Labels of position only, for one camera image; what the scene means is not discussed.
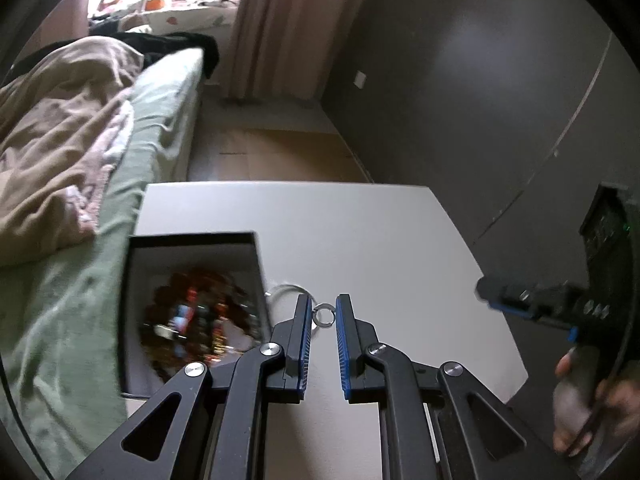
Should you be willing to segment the right hand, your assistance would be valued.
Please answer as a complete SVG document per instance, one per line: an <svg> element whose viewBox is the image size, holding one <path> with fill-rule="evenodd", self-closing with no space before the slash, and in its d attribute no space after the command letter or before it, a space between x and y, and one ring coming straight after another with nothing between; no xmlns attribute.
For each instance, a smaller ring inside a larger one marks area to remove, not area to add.
<svg viewBox="0 0 640 480"><path fill-rule="evenodd" d="M574 457L591 443L594 430L581 436L594 404L592 369L594 359L586 349L571 348L555 367L558 378L553 393L553 448ZM596 400L603 401L604 424L615 440L627 439L639 432L639 362L631 362L612 384L604 380L594 390Z"/></svg>

